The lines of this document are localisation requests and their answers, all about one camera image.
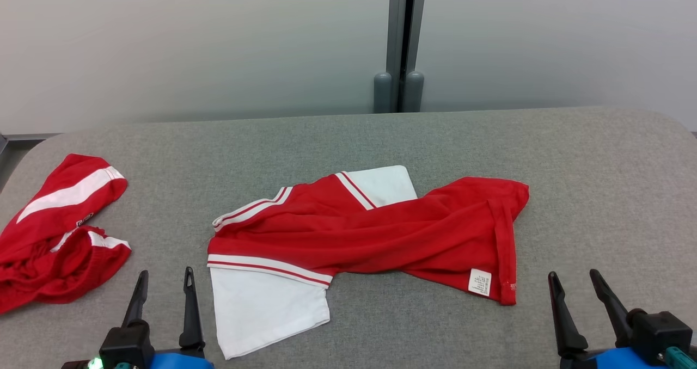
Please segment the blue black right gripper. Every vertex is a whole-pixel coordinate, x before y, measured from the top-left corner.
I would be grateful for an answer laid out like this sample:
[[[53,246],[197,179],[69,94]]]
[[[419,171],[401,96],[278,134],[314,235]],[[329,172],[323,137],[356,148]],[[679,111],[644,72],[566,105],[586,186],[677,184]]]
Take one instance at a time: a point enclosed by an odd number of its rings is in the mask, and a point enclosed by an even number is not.
[[[612,324],[615,334],[615,346],[600,354],[590,354],[580,358],[562,358],[560,368],[670,368],[666,365],[650,366],[636,355],[629,347],[632,328],[627,322],[629,312],[624,307],[612,288],[605,281],[600,271],[590,269],[590,279],[597,299],[602,302]],[[585,354],[588,342],[578,332],[572,315],[565,302],[565,290],[556,272],[548,273],[548,289],[556,339],[556,348],[560,357],[575,357]]]

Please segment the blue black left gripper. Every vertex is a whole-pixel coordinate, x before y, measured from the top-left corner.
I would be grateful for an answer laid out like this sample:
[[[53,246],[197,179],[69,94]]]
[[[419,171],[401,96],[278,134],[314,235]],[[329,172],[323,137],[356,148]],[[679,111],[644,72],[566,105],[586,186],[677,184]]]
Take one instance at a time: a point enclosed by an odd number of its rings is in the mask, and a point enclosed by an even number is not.
[[[149,272],[142,270],[130,297],[122,327],[127,327],[132,322],[142,319],[148,287]],[[179,336],[180,352],[204,353],[206,342],[201,326],[194,272],[190,266],[185,267],[182,291],[185,294],[185,308],[182,333]],[[113,364],[112,368],[214,368],[213,364],[205,358],[178,353],[143,354],[138,350],[105,352],[89,361],[65,362],[62,364],[62,368],[108,368],[108,364]]]

